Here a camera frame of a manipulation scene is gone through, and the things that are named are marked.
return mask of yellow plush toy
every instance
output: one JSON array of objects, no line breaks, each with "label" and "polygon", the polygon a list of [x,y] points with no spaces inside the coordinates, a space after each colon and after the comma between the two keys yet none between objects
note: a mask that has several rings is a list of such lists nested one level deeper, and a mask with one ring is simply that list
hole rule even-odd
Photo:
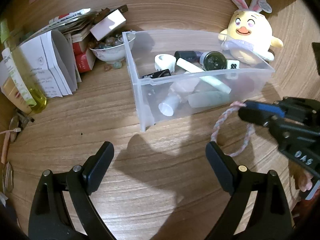
[{"label": "yellow plush toy", "polygon": [[237,43],[242,48],[249,49],[261,58],[267,61],[274,60],[274,56],[269,52],[270,46],[282,48],[283,42],[272,36],[272,28],[266,17],[260,12],[263,10],[271,13],[272,9],[266,0],[252,0],[248,7],[245,0],[232,0],[239,8],[235,11],[229,26],[219,35],[219,39],[225,41],[223,49],[230,49],[231,54],[241,61],[249,64],[255,63],[254,57],[248,54],[245,50],[235,49],[234,46],[228,43],[229,37],[238,41]]}]

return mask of metal screw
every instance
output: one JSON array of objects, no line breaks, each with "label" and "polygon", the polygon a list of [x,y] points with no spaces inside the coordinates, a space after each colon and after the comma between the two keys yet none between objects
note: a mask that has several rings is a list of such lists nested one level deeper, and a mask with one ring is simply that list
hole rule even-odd
[{"label": "metal screw", "polygon": [[270,170],[269,172],[270,172],[271,176],[274,176],[274,177],[277,176],[277,172],[276,171]]},{"label": "metal screw", "polygon": [[44,172],[43,172],[43,176],[48,176],[50,174],[50,171],[49,170],[45,170]]},{"label": "metal screw", "polygon": [[283,135],[284,138],[288,138],[290,136],[290,133],[289,132],[284,132],[282,135]]},{"label": "metal screw", "polygon": [[239,169],[239,171],[242,171],[242,172],[247,171],[247,167],[244,166],[244,165],[240,165],[240,166],[238,167],[238,169]]},{"label": "metal screw", "polygon": [[72,169],[73,169],[73,171],[78,172],[78,171],[81,170],[81,166],[80,165],[76,165],[76,166],[73,166]]}]

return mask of white box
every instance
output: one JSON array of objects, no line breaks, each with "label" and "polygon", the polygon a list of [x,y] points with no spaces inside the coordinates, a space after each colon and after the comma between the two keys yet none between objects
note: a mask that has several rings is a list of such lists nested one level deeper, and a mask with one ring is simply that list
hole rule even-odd
[{"label": "white box", "polygon": [[101,41],[109,33],[113,32],[115,29],[120,28],[125,25],[125,18],[119,10],[115,10],[113,13],[105,17],[101,22],[93,26],[90,32],[97,39]]}]

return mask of plastic storage box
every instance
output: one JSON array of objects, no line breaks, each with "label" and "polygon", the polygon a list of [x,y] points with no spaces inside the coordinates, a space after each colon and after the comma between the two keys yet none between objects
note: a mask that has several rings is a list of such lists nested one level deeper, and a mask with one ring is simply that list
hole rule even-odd
[{"label": "plastic storage box", "polygon": [[[221,46],[223,42],[218,39],[218,35],[218,33],[191,30],[141,31],[136,33],[132,50],[126,35],[123,35],[127,67],[142,131],[160,121],[189,116],[235,100],[244,100],[261,92],[275,70],[246,47],[232,43],[232,40],[230,41],[232,46],[229,46],[232,47],[232,51],[227,50],[228,46]],[[176,66],[172,76],[156,79],[141,78],[156,72],[156,55],[174,55],[178,50],[219,51],[226,59],[234,60],[241,60],[243,55],[247,55],[254,64],[240,62],[239,69],[200,73],[185,73],[185,70]],[[219,91],[219,87],[217,89],[217,86],[212,86],[212,82],[205,81],[207,78],[222,83],[224,88],[229,87],[230,90]],[[172,88],[181,86],[184,91],[172,94]]]}]

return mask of dark green jar lid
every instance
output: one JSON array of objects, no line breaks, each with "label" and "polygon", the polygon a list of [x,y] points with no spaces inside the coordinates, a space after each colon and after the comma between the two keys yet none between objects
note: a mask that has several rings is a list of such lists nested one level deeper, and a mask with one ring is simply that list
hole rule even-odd
[{"label": "dark green jar lid", "polygon": [[203,66],[207,71],[226,69],[227,60],[222,53],[218,51],[211,51],[204,57]]}]

